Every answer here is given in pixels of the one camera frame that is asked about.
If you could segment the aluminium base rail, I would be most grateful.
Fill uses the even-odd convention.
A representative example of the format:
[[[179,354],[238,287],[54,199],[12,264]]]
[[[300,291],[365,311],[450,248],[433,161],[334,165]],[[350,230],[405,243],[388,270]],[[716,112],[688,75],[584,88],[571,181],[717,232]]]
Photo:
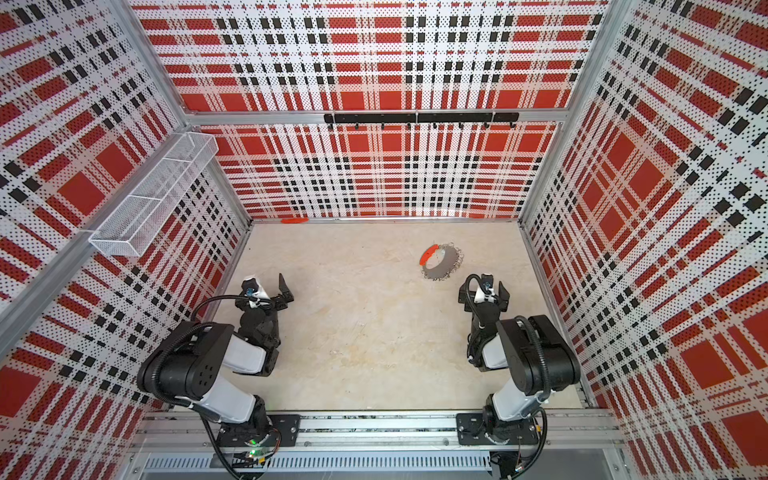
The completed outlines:
[[[507,478],[528,457],[527,479],[631,479],[624,442],[612,414],[551,409],[537,452],[534,430],[507,444],[487,441],[469,411],[295,411],[288,443],[258,463],[255,447],[226,449],[239,473],[277,478]]]

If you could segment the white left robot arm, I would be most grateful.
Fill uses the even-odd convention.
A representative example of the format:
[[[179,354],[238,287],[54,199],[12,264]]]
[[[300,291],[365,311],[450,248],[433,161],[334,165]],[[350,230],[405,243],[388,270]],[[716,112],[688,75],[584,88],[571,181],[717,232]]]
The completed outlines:
[[[203,322],[207,306],[231,300],[240,311],[237,325]],[[294,295],[278,277],[278,293],[269,295],[260,281],[248,277],[237,294],[208,298],[193,308],[142,363],[137,386],[157,400],[198,413],[206,425],[219,425],[219,446],[256,445],[277,427],[269,419],[265,400],[236,386],[225,374],[267,377],[272,374],[281,345],[279,312]]]

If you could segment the metal keyring gauge red handle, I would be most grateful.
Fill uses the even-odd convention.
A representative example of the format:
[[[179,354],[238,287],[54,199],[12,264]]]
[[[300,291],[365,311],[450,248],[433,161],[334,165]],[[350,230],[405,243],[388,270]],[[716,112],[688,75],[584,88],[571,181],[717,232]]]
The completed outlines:
[[[453,244],[433,244],[419,259],[423,276],[432,281],[448,279],[462,264],[463,253]]]

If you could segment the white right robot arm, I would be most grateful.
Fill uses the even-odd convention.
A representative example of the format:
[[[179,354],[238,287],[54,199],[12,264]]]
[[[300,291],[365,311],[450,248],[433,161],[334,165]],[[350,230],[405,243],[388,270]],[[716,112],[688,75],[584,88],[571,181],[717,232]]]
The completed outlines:
[[[466,357],[481,372],[506,370],[510,379],[488,396],[480,413],[456,416],[463,446],[534,445],[543,435],[540,410],[581,378],[577,357],[545,315],[503,319],[510,293],[491,275],[469,275],[458,302],[471,314]]]

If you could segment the black hook rail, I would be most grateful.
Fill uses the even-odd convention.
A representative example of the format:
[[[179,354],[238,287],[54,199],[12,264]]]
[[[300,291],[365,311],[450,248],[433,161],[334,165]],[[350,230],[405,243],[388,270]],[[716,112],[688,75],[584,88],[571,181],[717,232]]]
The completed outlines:
[[[514,124],[520,119],[519,112],[413,112],[413,113],[329,113],[323,115],[327,125],[353,125],[362,124],[442,124],[442,123],[503,123]]]

